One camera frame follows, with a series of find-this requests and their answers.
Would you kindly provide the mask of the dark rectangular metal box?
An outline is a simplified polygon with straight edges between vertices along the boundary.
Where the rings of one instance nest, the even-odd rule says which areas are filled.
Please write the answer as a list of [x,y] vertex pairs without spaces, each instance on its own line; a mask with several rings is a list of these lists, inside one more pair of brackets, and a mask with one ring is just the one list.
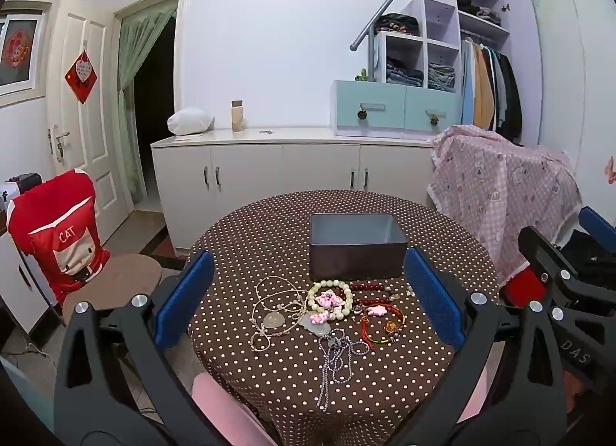
[[407,247],[407,237],[393,215],[312,215],[309,277],[313,281],[398,278]]

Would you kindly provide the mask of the red diamond door decoration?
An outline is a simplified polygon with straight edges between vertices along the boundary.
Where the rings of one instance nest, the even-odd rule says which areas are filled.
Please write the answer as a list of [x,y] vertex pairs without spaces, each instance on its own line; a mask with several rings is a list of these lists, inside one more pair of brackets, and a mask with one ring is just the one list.
[[66,72],[65,80],[80,104],[85,104],[97,81],[94,66],[83,51]]

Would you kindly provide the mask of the white pillow bag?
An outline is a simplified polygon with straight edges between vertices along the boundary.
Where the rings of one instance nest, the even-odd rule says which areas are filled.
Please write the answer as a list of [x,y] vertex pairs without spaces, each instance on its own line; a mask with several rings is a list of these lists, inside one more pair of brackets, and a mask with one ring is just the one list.
[[214,117],[198,107],[187,107],[172,114],[167,119],[167,128],[175,136],[207,132]]

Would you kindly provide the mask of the beige jar on cabinet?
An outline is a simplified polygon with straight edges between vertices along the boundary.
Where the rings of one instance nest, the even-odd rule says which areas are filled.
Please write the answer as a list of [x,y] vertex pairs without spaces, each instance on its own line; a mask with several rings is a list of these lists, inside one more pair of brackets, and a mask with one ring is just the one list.
[[244,129],[243,119],[243,101],[233,100],[231,102],[231,115],[232,115],[232,130],[234,132],[240,132]]

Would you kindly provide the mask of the green door curtain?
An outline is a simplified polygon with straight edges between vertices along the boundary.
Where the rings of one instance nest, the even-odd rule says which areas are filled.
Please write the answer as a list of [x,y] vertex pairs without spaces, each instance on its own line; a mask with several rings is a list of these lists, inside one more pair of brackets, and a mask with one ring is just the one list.
[[165,136],[173,113],[174,37],[179,0],[126,16],[118,44],[118,129],[121,165],[132,205],[148,197],[154,169],[148,144]]

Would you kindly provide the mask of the white panel door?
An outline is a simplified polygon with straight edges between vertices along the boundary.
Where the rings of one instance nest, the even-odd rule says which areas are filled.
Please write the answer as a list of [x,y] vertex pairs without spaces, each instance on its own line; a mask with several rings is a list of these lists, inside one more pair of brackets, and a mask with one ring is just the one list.
[[[116,154],[112,112],[117,96],[113,60],[114,16],[84,0],[60,0],[47,62],[48,137],[54,169],[82,169],[94,182],[100,240],[107,241],[129,216]],[[65,75],[86,51],[97,81],[80,104]]]

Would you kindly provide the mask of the pink patterned cloth cover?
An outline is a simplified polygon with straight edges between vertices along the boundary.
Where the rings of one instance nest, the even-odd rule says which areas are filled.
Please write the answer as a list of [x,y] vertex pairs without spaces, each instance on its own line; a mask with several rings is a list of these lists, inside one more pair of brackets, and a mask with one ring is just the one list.
[[475,126],[456,125],[431,141],[434,165],[427,194],[487,250],[498,283],[527,267],[518,236],[529,226],[555,240],[582,195],[567,158],[526,148]]

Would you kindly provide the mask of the white low sideboard cabinet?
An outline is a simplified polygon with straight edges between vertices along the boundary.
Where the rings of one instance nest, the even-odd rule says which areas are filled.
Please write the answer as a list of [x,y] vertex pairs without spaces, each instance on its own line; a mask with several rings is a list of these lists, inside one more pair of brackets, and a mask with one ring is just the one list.
[[427,138],[337,136],[328,128],[213,130],[151,146],[162,210],[176,251],[223,216],[294,191],[347,189],[421,204],[433,163]]

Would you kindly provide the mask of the white open wardrobe shelf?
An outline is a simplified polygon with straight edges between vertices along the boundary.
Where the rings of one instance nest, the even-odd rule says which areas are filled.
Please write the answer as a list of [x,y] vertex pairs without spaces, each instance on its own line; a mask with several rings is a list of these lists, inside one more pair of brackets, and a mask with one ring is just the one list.
[[506,55],[516,78],[522,107],[519,143],[539,143],[543,102],[539,30],[531,0],[411,0],[402,10],[418,21],[418,34],[381,32],[368,43],[371,78],[384,82],[387,55],[421,69],[430,63],[448,64],[455,71],[455,91],[462,87],[462,40]]

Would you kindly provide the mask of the pink flower hair clip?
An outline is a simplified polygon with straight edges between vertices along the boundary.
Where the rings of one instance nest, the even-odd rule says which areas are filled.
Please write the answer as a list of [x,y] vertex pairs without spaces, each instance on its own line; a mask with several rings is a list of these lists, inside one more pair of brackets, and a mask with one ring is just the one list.
[[310,315],[310,322],[312,325],[323,325],[329,322],[329,312],[314,312]]

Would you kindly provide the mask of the pink bow hair clip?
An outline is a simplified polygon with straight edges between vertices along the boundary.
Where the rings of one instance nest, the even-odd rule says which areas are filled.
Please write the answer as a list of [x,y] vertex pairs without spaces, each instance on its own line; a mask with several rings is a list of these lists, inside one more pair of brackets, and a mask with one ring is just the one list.
[[315,303],[324,309],[334,309],[342,307],[345,304],[345,300],[336,295],[333,290],[326,290],[315,298]]

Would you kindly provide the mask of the teal drawer unit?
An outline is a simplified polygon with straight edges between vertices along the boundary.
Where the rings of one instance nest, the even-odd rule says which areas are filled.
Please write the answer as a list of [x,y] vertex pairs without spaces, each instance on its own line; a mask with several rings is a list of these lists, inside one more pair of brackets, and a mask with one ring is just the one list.
[[338,136],[430,137],[462,122],[462,97],[423,87],[336,81],[331,127]]

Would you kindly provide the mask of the hanging clothes row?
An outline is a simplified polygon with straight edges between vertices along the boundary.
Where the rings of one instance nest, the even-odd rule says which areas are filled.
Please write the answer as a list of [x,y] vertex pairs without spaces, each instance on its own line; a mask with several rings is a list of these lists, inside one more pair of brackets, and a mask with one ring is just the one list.
[[470,38],[462,42],[460,122],[513,143],[522,135],[522,104],[512,63],[505,54]]

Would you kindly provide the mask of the red orange chair back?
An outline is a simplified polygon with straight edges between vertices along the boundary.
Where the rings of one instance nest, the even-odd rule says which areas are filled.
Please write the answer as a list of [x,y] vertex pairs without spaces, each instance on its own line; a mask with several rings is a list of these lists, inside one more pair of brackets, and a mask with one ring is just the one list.
[[532,300],[542,302],[547,293],[547,287],[541,279],[534,274],[531,267],[516,274],[500,290],[507,304],[516,307],[525,307]]

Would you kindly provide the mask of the window with red paper cuts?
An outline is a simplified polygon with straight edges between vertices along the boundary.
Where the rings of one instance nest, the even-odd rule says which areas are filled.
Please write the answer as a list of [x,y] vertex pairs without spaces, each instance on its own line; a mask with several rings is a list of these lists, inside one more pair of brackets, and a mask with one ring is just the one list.
[[7,2],[1,8],[1,107],[45,94],[49,11],[40,1]]

